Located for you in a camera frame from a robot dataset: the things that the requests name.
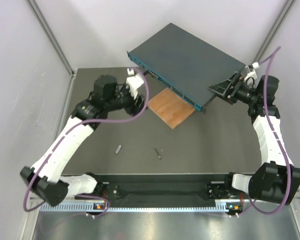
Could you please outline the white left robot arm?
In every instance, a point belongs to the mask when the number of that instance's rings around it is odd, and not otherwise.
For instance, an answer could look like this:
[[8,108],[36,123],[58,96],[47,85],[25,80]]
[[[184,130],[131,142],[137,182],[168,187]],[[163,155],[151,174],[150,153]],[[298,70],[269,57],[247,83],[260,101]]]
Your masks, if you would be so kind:
[[75,106],[46,153],[31,167],[24,166],[20,171],[27,194],[36,194],[52,207],[68,197],[88,194],[96,199],[103,194],[104,187],[94,174],[62,176],[62,172],[101,123],[131,122],[146,109],[149,97],[140,95],[138,90],[148,83],[142,74],[131,69],[128,72],[123,84],[112,75],[101,75],[94,81],[93,90]]

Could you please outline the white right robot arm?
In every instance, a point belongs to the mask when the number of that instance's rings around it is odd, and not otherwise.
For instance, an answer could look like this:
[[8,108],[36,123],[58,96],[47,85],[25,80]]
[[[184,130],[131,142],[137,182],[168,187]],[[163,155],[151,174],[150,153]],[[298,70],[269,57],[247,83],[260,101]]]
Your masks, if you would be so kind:
[[274,105],[279,79],[263,75],[257,86],[249,86],[238,73],[209,86],[217,97],[248,105],[248,115],[258,137],[261,166],[253,175],[231,172],[223,192],[235,198],[241,192],[264,202],[289,205],[300,186],[300,168],[294,167],[283,142],[280,113]]

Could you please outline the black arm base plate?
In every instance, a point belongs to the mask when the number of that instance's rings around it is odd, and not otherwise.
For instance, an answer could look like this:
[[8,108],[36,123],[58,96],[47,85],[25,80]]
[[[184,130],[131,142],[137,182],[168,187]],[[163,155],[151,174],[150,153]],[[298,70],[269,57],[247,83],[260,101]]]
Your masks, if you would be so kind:
[[116,207],[199,207],[217,200],[241,203],[247,194],[230,189],[225,173],[99,174],[93,193],[81,199],[105,198]]

